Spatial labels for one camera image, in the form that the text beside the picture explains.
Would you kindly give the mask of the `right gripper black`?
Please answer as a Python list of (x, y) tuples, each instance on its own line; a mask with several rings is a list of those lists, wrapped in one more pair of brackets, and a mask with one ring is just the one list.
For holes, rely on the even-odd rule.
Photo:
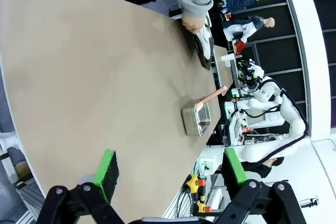
[(240, 82), (248, 89), (256, 89), (259, 84), (259, 77), (256, 75), (256, 67), (243, 67), (240, 69)]

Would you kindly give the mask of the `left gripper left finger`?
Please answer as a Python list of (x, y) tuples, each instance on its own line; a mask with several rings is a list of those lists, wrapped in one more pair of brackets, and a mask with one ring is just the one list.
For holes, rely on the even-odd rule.
[(118, 177), (116, 152), (106, 150), (93, 179), (71, 190), (50, 188), (36, 222), (77, 223), (80, 217), (91, 216), (95, 223), (123, 223), (111, 206)]

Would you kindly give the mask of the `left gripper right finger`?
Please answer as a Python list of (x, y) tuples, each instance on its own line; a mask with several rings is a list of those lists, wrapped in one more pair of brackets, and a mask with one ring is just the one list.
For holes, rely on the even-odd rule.
[(244, 223), (250, 215), (261, 215), (266, 223), (306, 223), (291, 185), (248, 179), (233, 148), (224, 150), (221, 174), (231, 202), (215, 223)]

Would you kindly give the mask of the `person left hand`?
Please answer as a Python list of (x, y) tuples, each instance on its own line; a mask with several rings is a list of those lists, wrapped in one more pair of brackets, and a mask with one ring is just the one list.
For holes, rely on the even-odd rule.
[(204, 24), (205, 17), (192, 17), (187, 13), (182, 15), (182, 25), (193, 34), (196, 34)]

